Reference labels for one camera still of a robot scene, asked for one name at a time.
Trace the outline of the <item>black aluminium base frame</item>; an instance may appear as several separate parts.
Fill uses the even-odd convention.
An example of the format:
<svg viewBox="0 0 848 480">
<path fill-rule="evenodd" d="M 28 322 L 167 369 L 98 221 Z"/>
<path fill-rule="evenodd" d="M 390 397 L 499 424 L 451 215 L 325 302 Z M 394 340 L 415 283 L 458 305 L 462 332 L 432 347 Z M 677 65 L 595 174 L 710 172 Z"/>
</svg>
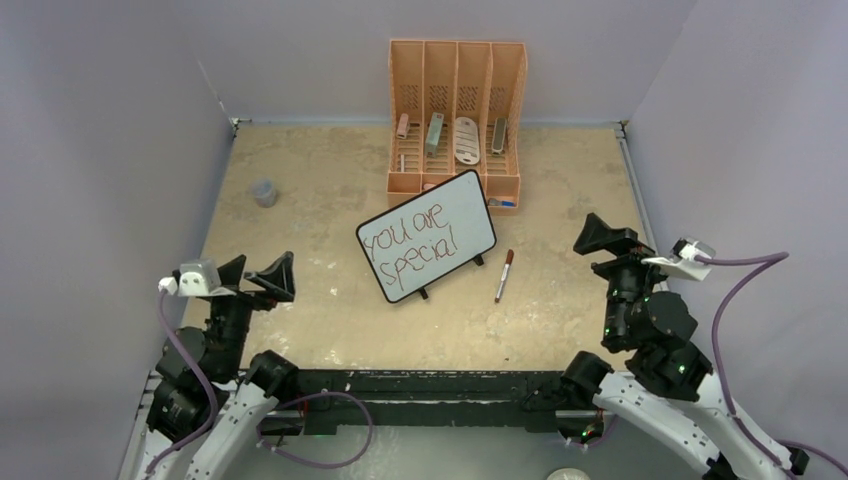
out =
<svg viewBox="0 0 848 480">
<path fill-rule="evenodd" d="M 631 376 L 606 364 L 555 371 L 300 370 L 279 358 L 215 385 L 183 387 L 155 375 L 122 467 L 125 479 L 218 479 L 265 419 L 307 435 L 341 425 L 521 427 L 596 445 L 613 414 L 683 458 L 704 479 L 734 473 L 705 430 Z"/>
</svg>

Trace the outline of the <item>blue grey small item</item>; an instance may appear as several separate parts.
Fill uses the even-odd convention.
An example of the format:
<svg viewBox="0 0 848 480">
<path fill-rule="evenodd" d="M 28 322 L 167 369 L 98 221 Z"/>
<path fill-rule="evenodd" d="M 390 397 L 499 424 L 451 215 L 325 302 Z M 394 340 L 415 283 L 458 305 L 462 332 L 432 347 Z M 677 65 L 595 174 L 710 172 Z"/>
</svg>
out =
<svg viewBox="0 0 848 480">
<path fill-rule="evenodd" d="M 488 205 L 492 207 L 505 207 L 505 208 L 515 208 L 516 204 L 512 201 L 502 200 L 498 198 L 489 198 Z"/>
</svg>

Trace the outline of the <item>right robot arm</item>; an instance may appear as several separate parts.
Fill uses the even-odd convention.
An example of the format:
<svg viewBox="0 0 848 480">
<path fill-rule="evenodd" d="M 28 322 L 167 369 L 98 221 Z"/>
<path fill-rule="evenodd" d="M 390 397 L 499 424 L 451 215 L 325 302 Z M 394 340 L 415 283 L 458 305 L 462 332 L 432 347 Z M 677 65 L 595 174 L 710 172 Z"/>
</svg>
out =
<svg viewBox="0 0 848 480">
<path fill-rule="evenodd" d="M 608 283 L 602 346 L 632 352 L 623 372 L 579 352 L 561 381 L 564 399 L 598 407 L 671 449 L 704 479 L 791 479 L 808 453 L 769 436 L 732 398 L 722 366 L 691 337 L 698 327 L 683 298 L 658 289 L 668 277 L 702 281 L 721 265 L 705 243 L 681 238 L 668 257 L 630 228 L 612 228 L 590 213 L 573 250 L 607 251 L 591 266 Z"/>
</svg>

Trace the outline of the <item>black framed whiteboard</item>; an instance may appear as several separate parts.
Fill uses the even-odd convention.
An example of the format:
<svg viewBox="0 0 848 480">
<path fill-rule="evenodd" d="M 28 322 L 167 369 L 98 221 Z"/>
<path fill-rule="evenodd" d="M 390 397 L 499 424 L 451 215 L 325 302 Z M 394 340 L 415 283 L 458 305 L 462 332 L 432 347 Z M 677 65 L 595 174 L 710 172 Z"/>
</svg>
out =
<svg viewBox="0 0 848 480">
<path fill-rule="evenodd" d="M 383 298 L 398 303 L 497 244 L 478 172 L 459 174 L 361 223 L 355 237 Z"/>
</svg>

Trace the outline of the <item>grey eraser block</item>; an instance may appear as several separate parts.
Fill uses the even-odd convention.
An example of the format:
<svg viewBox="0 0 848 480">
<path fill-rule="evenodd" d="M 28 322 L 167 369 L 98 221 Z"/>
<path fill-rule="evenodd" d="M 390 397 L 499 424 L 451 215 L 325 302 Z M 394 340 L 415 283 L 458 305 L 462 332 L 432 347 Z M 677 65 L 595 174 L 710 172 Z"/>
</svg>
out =
<svg viewBox="0 0 848 480">
<path fill-rule="evenodd" d="M 491 136 L 491 153 L 493 155 L 502 155 L 504 153 L 507 128 L 508 120 L 505 117 L 498 117 L 495 120 Z"/>
</svg>

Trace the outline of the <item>white oval perforated plate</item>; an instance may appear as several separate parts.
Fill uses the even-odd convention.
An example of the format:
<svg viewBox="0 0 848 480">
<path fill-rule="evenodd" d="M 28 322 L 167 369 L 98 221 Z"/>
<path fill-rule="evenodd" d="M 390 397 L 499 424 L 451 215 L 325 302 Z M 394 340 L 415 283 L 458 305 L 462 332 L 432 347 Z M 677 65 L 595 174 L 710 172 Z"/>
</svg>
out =
<svg viewBox="0 0 848 480">
<path fill-rule="evenodd" d="M 480 139 L 477 123 L 468 117 L 457 117 L 453 130 L 454 159 L 467 166 L 480 162 Z"/>
</svg>

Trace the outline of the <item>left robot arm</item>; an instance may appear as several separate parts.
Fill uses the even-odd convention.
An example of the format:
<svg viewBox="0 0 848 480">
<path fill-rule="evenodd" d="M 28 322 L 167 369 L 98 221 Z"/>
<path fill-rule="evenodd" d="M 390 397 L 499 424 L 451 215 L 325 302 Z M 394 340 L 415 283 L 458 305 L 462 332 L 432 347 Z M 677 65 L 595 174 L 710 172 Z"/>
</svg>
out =
<svg viewBox="0 0 848 480">
<path fill-rule="evenodd" d="M 244 255 L 222 266 L 196 259 L 159 281 L 161 298 L 198 298 L 210 311 L 202 328 L 166 331 L 139 479 L 219 478 L 262 416 L 297 399 L 299 369 L 274 351 L 240 372 L 253 313 L 295 298 L 294 254 L 260 271 L 245 264 Z"/>
</svg>

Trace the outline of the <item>peach plastic desk organizer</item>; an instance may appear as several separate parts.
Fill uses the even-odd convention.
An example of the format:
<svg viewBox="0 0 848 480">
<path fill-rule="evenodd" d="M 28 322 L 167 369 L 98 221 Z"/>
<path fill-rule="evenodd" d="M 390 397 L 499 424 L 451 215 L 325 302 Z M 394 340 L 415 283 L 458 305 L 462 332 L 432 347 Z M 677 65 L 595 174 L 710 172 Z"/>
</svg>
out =
<svg viewBox="0 0 848 480">
<path fill-rule="evenodd" d="M 516 214 L 527 72 L 519 42 L 391 40 L 389 206 L 475 172 L 489 210 Z"/>
</svg>

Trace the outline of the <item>white round object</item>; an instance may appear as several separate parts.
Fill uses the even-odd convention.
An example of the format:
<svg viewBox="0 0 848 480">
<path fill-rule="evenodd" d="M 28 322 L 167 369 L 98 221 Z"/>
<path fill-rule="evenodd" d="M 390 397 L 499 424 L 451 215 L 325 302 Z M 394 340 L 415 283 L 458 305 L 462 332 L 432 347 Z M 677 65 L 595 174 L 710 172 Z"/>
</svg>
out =
<svg viewBox="0 0 848 480">
<path fill-rule="evenodd" d="M 590 476 L 577 468 L 560 468 L 552 471 L 546 480 L 590 480 Z"/>
</svg>

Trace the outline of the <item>white red marker pen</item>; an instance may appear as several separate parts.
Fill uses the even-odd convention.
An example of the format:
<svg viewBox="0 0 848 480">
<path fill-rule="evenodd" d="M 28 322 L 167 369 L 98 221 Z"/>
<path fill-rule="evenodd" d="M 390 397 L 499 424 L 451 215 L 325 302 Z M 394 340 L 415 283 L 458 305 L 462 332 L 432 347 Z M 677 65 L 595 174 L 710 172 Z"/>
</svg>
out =
<svg viewBox="0 0 848 480">
<path fill-rule="evenodd" d="M 501 273 L 501 276 L 500 276 L 498 288 L 496 290 L 495 297 L 494 297 L 494 303 L 495 304 L 498 304 L 501 301 L 501 299 L 503 298 L 503 294 L 504 294 L 506 283 L 507 283 L 507 280 L 508 280 L 508 277 L 509 277 L 509 272 L 511 270 L 511 266 L 512 266 L 512 264 L 505 264 L 505 262 L 504 262 L 504 266 L 503 266 L 502 273 Z"/>
</svg>

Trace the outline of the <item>grey green box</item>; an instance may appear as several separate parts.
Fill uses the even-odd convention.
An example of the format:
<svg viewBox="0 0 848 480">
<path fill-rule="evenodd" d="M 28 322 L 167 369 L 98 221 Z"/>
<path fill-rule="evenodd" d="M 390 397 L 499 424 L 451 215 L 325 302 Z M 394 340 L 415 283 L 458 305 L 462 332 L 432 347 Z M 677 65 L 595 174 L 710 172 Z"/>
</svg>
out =
<svg viewBox="0 0 848 480">
<path fill-rule="evenodd" d="M 434 158 L 437 155 L 443 124 L 444 114 L 433 112 L 428 123 L 424 145 L 424 152 L 428 158 Z"/>
</svg>

